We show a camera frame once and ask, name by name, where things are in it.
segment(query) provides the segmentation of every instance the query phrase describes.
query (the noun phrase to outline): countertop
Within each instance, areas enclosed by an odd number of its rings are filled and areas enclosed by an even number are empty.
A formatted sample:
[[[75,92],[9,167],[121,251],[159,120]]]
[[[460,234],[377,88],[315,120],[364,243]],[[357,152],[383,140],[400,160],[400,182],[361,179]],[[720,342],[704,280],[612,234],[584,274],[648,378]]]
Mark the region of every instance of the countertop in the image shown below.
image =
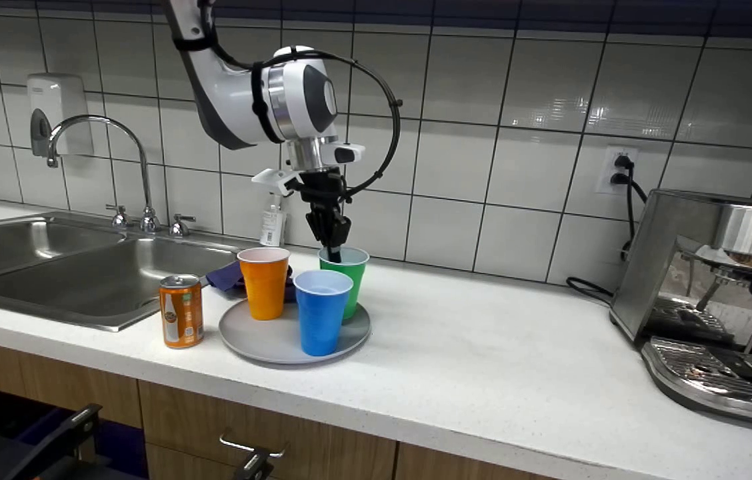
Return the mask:
[[[752,426],[660,394],[600,302],[373,260],[359,303],[367,343],[315,367],[231,355],[216,291],[191,348],[167,348],[157,316],[107,334],[5,308],[0,346],[552,478],[752,478]]]

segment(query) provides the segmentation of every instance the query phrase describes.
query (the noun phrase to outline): soda can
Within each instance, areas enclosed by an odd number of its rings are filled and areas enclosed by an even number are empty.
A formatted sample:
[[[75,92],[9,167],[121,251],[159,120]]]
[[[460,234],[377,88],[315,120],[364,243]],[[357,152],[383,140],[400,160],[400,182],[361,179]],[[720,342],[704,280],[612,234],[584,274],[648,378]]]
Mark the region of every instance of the soda can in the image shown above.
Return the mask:
[[[193,346],[201,339],[201,295],[199,276],[173,274],[159,283],[159,316],[161,316],[161,342],[173,348]]]

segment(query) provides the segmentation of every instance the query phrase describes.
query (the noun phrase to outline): gray tray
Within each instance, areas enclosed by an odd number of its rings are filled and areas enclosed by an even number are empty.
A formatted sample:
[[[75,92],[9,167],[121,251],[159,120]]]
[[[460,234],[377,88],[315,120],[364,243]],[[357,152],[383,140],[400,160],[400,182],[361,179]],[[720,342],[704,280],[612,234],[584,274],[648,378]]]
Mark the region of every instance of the gray tray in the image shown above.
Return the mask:
[[[340,343],[333,355],[311,358],[299,346],[296,303],[288,303],[280,319],[253,319],[247,303],[239,302],[217,319],[223,346],[253,363],[311,364],[352,355],[371,339],[371,315],[357,306],[355,316],[340,328]]]

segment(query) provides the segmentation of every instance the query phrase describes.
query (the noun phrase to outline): sink basin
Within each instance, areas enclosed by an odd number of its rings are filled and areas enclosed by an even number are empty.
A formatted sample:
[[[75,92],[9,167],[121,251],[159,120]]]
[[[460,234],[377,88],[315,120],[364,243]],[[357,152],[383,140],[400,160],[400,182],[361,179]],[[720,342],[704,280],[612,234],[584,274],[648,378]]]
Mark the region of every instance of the sink basin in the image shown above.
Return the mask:
[[[177,236],[133,236],[0,271],[0,306],[72,326],[121,331],[157,312],[157,283],[231,260],[235,247]]]
[[[0,222],[0,271],[113,243],[117,232],[67,216]]]

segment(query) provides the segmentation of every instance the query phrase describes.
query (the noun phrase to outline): espresso machine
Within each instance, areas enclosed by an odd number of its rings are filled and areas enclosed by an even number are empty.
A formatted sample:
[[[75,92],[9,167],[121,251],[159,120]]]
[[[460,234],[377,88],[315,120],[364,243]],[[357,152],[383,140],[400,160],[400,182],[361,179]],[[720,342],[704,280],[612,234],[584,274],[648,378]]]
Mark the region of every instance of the espresso machine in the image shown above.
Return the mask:
[[[649,192],[611,316],[669,396],[752,420],[752,199]]]

